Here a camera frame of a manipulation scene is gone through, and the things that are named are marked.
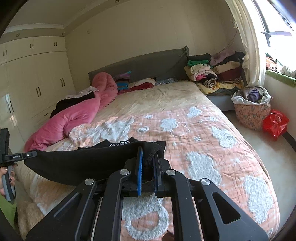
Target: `metal screw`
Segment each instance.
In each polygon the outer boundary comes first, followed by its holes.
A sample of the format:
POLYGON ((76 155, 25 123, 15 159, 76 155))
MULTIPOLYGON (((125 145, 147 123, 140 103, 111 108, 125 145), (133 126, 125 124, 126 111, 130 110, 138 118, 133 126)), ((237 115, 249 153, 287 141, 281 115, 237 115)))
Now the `metal screw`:
POLYGON ((84 184, 89 186, 89 185, 93 185, 94 180, 92 178, 88 178, 84 181, 84 184))
POLYGON ((169 176, 173 176, 173 175, 176 174, 176 172, 175 172, 174 170, 172 170, 172 169, 167 170, 166 173, 167 173, 169 176))
POLYGON ((210 185, 211 181, 209 179, 204 178, 201 180, 201 183, 205 186, 208 186, 208 185, 210 185))
POLYGON ((125 176, 125 175, 129 174, 129 170, 127 170, 127 169, 121 169, 120 170, 120 174, 123 175, 123 176, 125 176))

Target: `pink comforter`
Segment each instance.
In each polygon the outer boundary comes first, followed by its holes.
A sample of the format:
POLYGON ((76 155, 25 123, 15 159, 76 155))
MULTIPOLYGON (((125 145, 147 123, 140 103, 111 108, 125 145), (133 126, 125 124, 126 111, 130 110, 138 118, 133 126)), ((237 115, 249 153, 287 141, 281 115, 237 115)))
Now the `pink comforter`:
POLYGON ((25 144, 25 152, 45 150, 48 146, 69 136, 70 131, 81 124, 91 123, 98 111, 117 96, 117 85, 110 74, 98 73, 92 82, 98 91, 95 98, 82 101, 54 115, 25 144))

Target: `tiled floor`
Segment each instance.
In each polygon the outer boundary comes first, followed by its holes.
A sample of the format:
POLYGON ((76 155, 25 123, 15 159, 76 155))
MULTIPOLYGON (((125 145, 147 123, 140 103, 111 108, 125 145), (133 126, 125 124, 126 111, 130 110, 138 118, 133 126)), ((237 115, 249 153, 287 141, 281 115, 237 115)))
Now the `tiled floor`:
POLYGON ((279 203, 281 228, 296 204, 296 152, 282 136, 275 142, 267 133, 244 127, 234 111, 224 114, 255 149, 269 172, 279 203))

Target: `windowsill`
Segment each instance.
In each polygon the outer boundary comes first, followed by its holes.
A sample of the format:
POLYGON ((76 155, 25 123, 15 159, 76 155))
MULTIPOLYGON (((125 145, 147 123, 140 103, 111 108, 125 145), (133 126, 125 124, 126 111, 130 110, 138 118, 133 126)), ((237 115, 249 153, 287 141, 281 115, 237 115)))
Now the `windowsill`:
POLYGON ((296 88, 296 79, 292 77, 289 77, 274 71, 270 71, 270 70, 266 70, 266 74, 286 85, 296 88))

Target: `human hand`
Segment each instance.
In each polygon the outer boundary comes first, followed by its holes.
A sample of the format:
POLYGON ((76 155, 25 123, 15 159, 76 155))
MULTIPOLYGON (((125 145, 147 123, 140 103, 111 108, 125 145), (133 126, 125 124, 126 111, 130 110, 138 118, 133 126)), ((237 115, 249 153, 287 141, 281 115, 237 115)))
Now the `human hand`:
MULTIPOLYGON (((4 197, 5 197, 5 192, 4 192, 3 183, 2 183, 2 176, 5 175, 7 173, 7 171, 8 171, 7 167, 0 168, 0 193, 4 197)), ((15 185, 15 172, 11 171, 10 176, 11 176, 9 178, 10 183, 12 186, 14 186, 15 185)))

